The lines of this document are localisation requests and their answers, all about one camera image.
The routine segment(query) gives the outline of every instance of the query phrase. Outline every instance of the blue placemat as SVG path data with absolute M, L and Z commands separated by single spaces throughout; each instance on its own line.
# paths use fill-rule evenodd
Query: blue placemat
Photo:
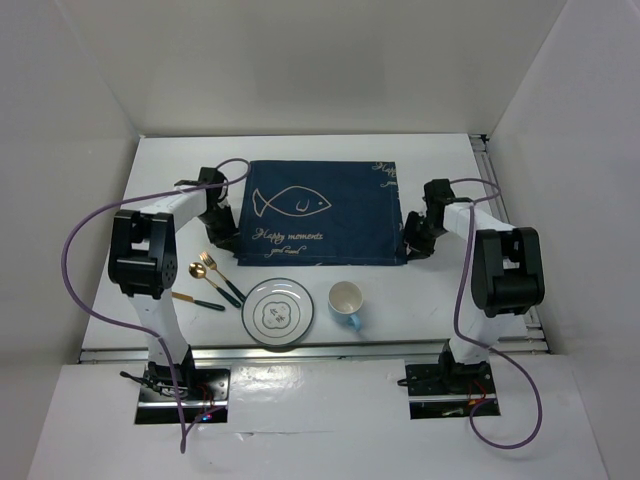
M 251 162 L 239 265 L 404 265 L 394 162 Z

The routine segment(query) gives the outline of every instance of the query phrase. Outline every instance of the fish drawing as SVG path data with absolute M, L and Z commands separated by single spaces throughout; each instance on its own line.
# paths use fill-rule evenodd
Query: fish drawing
M 332 205 L 322 194 L 307 187 L 294 185 L 265 200 L 256 188 L 253 191 L 253 211 L 262 217 L 267 208 L 287 217 L 308 217 L 323 212 Z

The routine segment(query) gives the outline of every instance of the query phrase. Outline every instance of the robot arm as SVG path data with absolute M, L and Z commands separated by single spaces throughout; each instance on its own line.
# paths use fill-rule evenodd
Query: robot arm
M 214 168 L 202 168 L 198 181 L 181 181 L 176 190 L 226 180 Z M 205 224 L 209 240 L 220 248 L 235 249 L 238 230 L 226 201 L 226 187 L 165 197 L 136 210 L 120 210 L 113 221 L 108 271 L 112 282 L 129 297 L 140 323 L 164 339 L 179 373 L 190 386 L 195 365 L 191 348 L 182 336 L 171 287 L 178 270 L 176 232 L 195 217 Z M 148 339 L 149 376 L 170 382 L 169 363 L 158 342 Z
M 435 242 L 446 232 L 464 239 L 469 234 L 471 200 L 457 198 L 449 180 L 433 180 L 424 186 L 427 213 L 411 212 L 405 227 L 409 258 L 428 258 Z M 478 307 L 471 318 L 461 319 L 461 332 L 485 345 L 494 345 L 517 315 L 526 313 L 544 298 L 544 278 L 538 233 L 516 228 L 491 215 L 475 211 L 475 242 L 471 282 Z M 443 355 L 448 364 L 468 371 L 488 359 L 486 349 L 452 338 Z

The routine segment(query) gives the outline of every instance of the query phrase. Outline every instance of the white table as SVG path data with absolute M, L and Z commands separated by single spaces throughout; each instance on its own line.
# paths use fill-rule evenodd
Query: white table
M 230 157 L 395 161 L 403 219 L 411 210 L 424 210 L 423 185 L 429 180 L 479 177 L 466 135 L 150 138 L 140 142 L 125 197 L 170 190 L 177 180 L 196 179 L 200 167 L 215 166 Z M 229 179 L 242 171 L 240 164 L 224 168 Z M 244 182 L 229 190 L 236 222 L 243 192 Z M 484 196 L 484 189 L 478 184 L 456 185 L 455 192 L 472 198 Z M 434 256 L 402 267 L 238 267 L 229 252 L 218 251 L 209 244 L 203 225 L 194 220 L 177 235 L 179 272 L 173 289 L 197 299 L 225 303 L 206 282 L 191 278 L 186 268 L 190 262 L 198 261 L 200 252 L 209 250 L 220 270 L 245 293 L 260 281 L 273 277 L 294 279 L 308 289 L 316 316 L 301 343 L 444 340 L 453 334 L 453 304 L 464 246 L 456 236 L 445 235 L 438 239 Z M 340 280 L 357 283 L 364 293 L 363 328 L 359 333 L 337 325 L 327 311 L 329 289 Z M 175 304 L 180 328 L 191 345 L 255 345 L 242 326 L 239 310 L 228 306 L 226 312 L 220 313 L 181 301 Z M 126 297 L 109 281 L 106 265 L 94 308 L 113 318 L 139 323 Z M 472 300 L 466 297 L 463 315 L 474 309 Z M 518 319 L 505 336 L 526 336 L 524 320 Z M 144 335 L 114 328 L 94 318 L 83 343 L 84 349 L 98 350 L 142 347 L 146 347 Z
M 497 451 L 468 419 L 410 420 L 401 360 L 234 366 L 227 424 L 203 425 L 178 450 L 177 425 L 134 425 L 137 365 L 62 369 L 30 480 L 607 478 L 568 361 L 519 355 L 544 406 L 539 437 Z M 490 439 L 520 441 L 535 424 L 531 388 L 492 361 L 502 415 L 477 420 Z

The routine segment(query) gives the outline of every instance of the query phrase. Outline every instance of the white cup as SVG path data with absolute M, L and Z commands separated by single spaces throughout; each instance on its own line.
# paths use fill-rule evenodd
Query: white cup
M 329 291 L 329 311 L 333 319 L 356 332 L 362 327 L 358 317 L 362 302 L 362 292 L 355 283 L 338 282 Z

